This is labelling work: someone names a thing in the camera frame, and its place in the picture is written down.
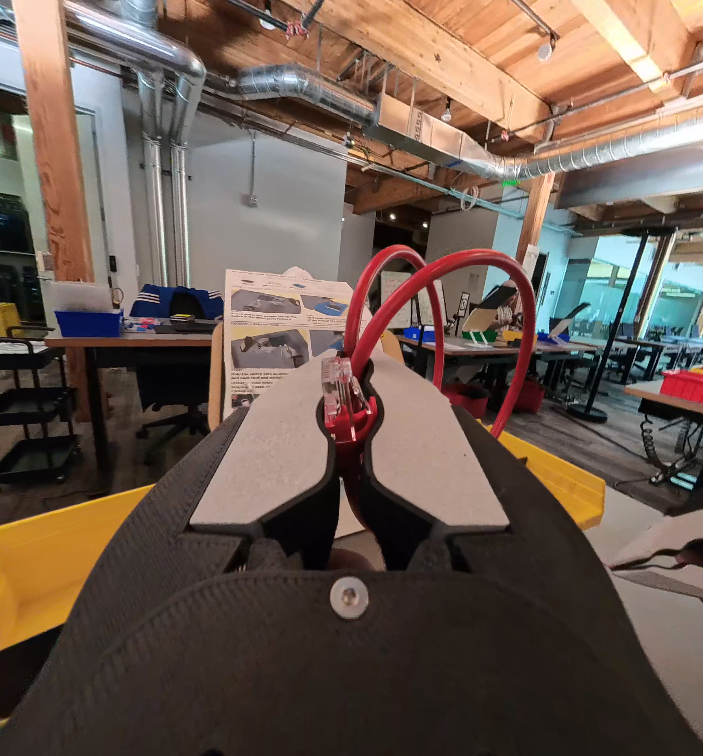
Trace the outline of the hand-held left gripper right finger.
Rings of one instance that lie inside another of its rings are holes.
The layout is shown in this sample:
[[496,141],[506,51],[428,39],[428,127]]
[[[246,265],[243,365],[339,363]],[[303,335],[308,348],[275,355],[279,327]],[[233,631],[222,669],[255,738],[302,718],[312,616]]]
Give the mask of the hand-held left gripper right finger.
[[403,364],[374,354],[364,373],[377,418],[364,441],[359,513],[387,570],[423,541],[500,534],[509,518],[451,403]]

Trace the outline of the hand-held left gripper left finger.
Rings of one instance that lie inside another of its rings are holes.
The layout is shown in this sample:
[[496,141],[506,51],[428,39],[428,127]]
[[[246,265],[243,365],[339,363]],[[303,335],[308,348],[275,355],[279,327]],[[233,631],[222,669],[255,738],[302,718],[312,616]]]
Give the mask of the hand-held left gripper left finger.
[[197,533],[267,538],[309,570],[326,567],[340,508],[324,425],[320,358],[290,370],[243,414],[189,520]]

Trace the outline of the red plastic bin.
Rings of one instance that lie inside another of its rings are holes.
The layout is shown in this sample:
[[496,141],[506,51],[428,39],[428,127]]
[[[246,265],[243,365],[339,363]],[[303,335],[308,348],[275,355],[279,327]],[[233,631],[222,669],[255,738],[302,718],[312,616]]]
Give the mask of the red plastic bin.
[[465,409],[476,420],[485,416],[490,392],[479,383],[448,383],[441,392],[454,407]]
[[703,365],[664,371],[662,378],[661,394],[703,404]]
[[544,402],[546,387],[536,379],[525,378],[514,404],[514,413],[537,414]]

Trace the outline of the long work table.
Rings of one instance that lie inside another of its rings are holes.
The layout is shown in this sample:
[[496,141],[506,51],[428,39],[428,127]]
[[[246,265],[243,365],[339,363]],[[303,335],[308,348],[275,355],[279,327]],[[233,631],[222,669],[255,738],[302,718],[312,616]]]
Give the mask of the long work table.
[[[435,370],[435,344],[398,334],[405,364],[431,380]],[[574,372],[582,361],[593,371],[602,348],[581,343],[535,346],[527,377],[540,383],[548,399],[569,391]],[[503,399],[518,361],[519,347],[504,342],[477,345],[466,339],[447,337],[444,342],[443,383],[480,383],[490,393],[494,406]]]

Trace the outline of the black office chair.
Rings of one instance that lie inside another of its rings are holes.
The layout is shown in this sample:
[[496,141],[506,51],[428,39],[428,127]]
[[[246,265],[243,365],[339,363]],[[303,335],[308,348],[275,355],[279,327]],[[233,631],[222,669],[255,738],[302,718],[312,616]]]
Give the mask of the black office chair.
[[145,440],[151,430],[166,429],[166,433],[151,442],[144,452],[142,461],[145,466],[152,465],[159,451],[178,436],[187,433],[206,437],[209,434],[204,412],[209,401],[208,362],[143,364],[135,369],[135,375],[142,410],[158,412],[164,408],[184,408],[180,413],[147,422],[136,432],[137,439]]

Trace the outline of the black and wooden document stand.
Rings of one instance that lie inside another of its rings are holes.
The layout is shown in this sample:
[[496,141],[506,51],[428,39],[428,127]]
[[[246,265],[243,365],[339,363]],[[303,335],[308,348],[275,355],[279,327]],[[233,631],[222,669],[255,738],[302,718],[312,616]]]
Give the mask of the black and wooden document stand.
[[512,295],[512,290],[505,288],[503,284],[494,286],[476,306],[471,306],[469,316],[462,325],[462,331],[488,330],[497,308]]

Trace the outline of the brown wooden desk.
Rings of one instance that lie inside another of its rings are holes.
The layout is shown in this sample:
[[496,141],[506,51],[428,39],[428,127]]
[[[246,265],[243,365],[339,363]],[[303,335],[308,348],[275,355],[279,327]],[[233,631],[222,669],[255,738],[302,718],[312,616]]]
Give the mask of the brown wooden desk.
[[113,455],[107,433],[104,410],[104,390],[101,370],[111,368],[137,368],[143,364],[198,363],[211,366],[212,334],[142,334],[126,332],[115,339],[62,338],[49,336],[45,345],[75,349],[82,355],[80,394],[85,394],[92,427],[96,483],[89,495],[102,497],[111,493],[113,481]]

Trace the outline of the blue striped jacket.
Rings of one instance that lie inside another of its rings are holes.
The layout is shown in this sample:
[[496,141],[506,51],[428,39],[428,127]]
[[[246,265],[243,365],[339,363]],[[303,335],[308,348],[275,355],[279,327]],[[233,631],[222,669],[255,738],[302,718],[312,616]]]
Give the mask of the blue striped jacket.
[[224,300],[218,290],[186,287],[158,287],[145,284],[130,309],[130,317],[216,321],[224,314]]

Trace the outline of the black rolling cart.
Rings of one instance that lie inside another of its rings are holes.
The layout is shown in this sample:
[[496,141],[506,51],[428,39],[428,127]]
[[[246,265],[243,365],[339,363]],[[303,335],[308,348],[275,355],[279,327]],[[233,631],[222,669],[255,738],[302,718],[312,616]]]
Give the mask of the black rolling cart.
[[13,386],[0,393],[0,491],[65,482],[81,451],[65,348],[0,337],[0,371],[13,379]]

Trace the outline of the wooden post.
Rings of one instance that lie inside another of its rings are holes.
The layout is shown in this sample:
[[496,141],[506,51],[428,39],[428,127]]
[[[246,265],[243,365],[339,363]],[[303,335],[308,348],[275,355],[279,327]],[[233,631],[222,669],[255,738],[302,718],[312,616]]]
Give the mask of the wooden post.
[[551,173],[530,182],[527,207],[516,250],[516,260],[522,265],[525,263],[528,249],[536,246],[539,241],[554,181],[555,174]]
[[63,2],[14,1],[48,250],[58,280],[94,282]]

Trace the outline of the silver ventilation duct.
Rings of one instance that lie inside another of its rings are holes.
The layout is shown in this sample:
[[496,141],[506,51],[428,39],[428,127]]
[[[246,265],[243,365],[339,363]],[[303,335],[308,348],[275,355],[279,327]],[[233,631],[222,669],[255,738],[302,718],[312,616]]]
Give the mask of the silver ventilation duct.
[[226,79],[225,97],[236,100],[294,98],[324,109],[363,128],[366,136],[429,163],[493,181],[525,181],[541,175],[577,172],[624,159],[656,154],[703,142],[703,104],[666,113],[649,128],[622,128],[609,135],[578,139],[525,158],[488,152],[465,132],[422,109],[387,94],[375,104],[320,74],[296,64],[253,67]]

